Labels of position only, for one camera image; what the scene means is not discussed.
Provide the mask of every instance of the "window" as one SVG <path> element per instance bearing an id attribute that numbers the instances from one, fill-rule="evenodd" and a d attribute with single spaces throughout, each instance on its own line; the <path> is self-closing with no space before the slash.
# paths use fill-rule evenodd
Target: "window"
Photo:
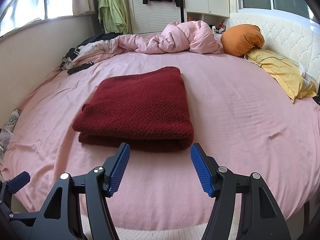
<path id="1" fill-rule="evenodd" d="M 73 15 L 72 0 L 14 0 L 0 22 L 0 36 L 37 20 Z"/>
<path id="2" fill-rule="evenodd" d="M 239 9 L 282 17 L 320 33 L 320 26 L 305 0 L 239 0 Z"/>

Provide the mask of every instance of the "orange pillow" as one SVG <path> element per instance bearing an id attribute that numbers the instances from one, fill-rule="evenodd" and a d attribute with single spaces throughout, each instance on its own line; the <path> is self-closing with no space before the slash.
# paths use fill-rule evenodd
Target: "orange pillow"
<path id="1" fill-rule="evenodd" d="M 221 43 L 225 53 L 241 57 L 252 48 L 262 48 L 264 38 L 258 26 L 240 24 L 227 29 L 221 36 Z"/>

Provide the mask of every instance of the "white cable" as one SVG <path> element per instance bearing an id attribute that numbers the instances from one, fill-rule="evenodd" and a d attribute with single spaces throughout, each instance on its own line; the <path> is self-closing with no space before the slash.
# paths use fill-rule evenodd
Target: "white cable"
<path id="1" fill-rule="evenodd" d="M 277 60 L 279 60 L 279 61 L 282 61 L 282 60 L 284 60 L 284 59 L 288 59 L 288 60 L 291 60 L 292 62 L 294 62 L 295 64 L 298 65 L 297 62 L 293 61 L 292 59 L 290 59 L 290 58 L 288 58 L 288 57 L 277 58 L 277 57 L 274 57 L 274 56 L 270 56 L 270 57 L 265 57 L 265 58 L 262 58 L 262 59 L 259 59 L 259 60 L 256 60 L 256 61 L 250 61 L 250 60 L 248 60 L 248 59 L 245 57 L 245 55 L 244 55 L 244 59 L 245 59 L 246 61 L 250 62 L 250 63 L 260 62 L 260 61 L 265 60 L 265 59 L 267 59 L 267 58 L 275 58 L 275 59 L 277 59 Z"/>

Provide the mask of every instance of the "folded sweater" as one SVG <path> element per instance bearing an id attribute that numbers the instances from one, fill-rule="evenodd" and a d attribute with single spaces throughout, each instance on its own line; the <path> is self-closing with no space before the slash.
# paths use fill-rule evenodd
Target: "folded sweater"
<path id="1" fill-rule="evenodd" d="M 79 142 L 153 152 L 184 150 L 194 130 L 180 70 L 111 77 L 101 82 L 84 104 L 73 129 Z"/>

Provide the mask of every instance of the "crumpled pink blanket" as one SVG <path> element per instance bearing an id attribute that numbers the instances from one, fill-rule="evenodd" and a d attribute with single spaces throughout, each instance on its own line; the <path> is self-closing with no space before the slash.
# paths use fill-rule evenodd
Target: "crumpled pink blanket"
<path id="1" fill-rule="evenodd" d="M 81 49 L 79 55 L 72 61 L 72 65 L 76 67 L 91 61 L 98 63 L 129 51 L 163 54 L 184 50 L 198 54 L 220 54 L 222 46 L 215 40 L 207 23 L 203 21 L 172 22 L 161 34 L 148 36 L 127 34 L 107 41 L 89 43 Z"/>

